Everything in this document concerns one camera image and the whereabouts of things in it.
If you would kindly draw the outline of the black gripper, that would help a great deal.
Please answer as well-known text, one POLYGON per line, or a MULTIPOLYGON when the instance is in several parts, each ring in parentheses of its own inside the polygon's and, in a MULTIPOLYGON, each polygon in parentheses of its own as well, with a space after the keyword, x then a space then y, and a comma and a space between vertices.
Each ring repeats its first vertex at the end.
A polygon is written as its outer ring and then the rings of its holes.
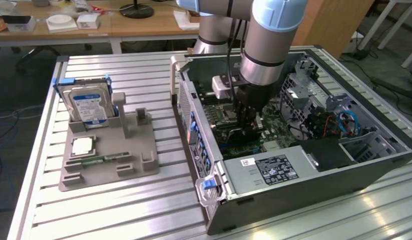
POLYGON ((262 110, 272 97, 272 92, 273 84, 245 84, 238 86, 236 92, 237 107, 241 109, 250 108, 256 111, 262 110))

